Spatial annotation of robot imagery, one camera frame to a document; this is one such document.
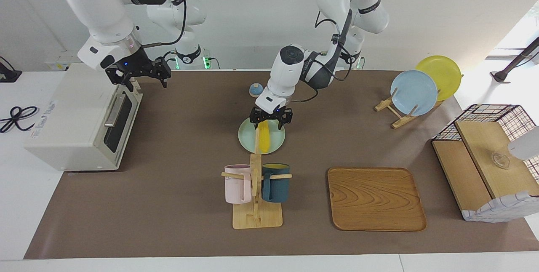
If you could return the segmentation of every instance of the microwave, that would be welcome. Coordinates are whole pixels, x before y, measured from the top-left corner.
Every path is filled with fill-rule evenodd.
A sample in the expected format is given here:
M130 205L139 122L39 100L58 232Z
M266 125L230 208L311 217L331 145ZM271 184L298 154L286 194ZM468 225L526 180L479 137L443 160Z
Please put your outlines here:
M113 85L104 72L71 64L24 148L59 171L111 171L120 167L142 92Z

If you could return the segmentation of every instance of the brown tabletop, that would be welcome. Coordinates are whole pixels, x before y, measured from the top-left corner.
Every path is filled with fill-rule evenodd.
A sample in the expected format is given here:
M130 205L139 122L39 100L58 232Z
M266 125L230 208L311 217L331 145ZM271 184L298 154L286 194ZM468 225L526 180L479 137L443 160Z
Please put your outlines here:
M429 138L461 110L450 98L410 124L373 107L398 72L358 71L308 103L293 104L281 149L264 163L294 177L280 228L234 230L225 165L248 163L237 128L268 72L175 72L169 88L142 83L144 98L119 171L63 174L26 259L536 251L524 219L465 222ZM308 98L304 84L296 99ZM345 232L333 226L326 172L335 166L404 167L428 226L423 232Z

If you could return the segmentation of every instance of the mug handle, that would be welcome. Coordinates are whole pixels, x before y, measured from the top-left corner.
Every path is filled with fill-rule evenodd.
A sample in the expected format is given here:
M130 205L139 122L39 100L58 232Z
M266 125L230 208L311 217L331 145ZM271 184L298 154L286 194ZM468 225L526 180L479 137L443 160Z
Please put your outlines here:
M271 198L270 198L270 190L271 190L270 176L272 176L272 175L273 174L270 173L270 172L267 172L266 174L264 174L264 189L262 189L262 198L263 199L271 200Z
M243 173L243 195L241 196L241 201L245 201L245 195L251 195L251 181L247 181L247 176L251 177L250 174Z

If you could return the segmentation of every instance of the light green plate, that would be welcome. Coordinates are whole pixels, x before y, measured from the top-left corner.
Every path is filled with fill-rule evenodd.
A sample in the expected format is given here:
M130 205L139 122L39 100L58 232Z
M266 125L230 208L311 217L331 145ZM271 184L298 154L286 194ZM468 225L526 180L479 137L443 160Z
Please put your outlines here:
M276 119L268 120L269 138L271 143L269 144L269 151L263 154L269 154L279 149L285 142L285 127L278 129L279 121ZM254 124L249 122L249 119L245 119L239 130L237 131L237 138L239 143L250 153L254 153Z

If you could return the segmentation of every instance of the light blue plate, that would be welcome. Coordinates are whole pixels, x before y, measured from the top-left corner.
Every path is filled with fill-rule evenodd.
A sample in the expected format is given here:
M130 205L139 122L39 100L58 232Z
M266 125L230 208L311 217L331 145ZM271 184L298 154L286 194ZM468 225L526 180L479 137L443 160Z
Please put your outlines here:
M418 70L402 72L391 84L391 94L397 88L393 96L395 107L408 115L418 105L412 116L423 115L435 106L438 98L438 89L432 78Z
M269 144L269 151L264 154L269 154L277 151L285 142L285 127L279 130L279 121L277 119L268 120L269 138L271 140ZM249 119L245 119L239 126L237 131L237 138L239 143L250 153L254 153L254 124L251 124Z

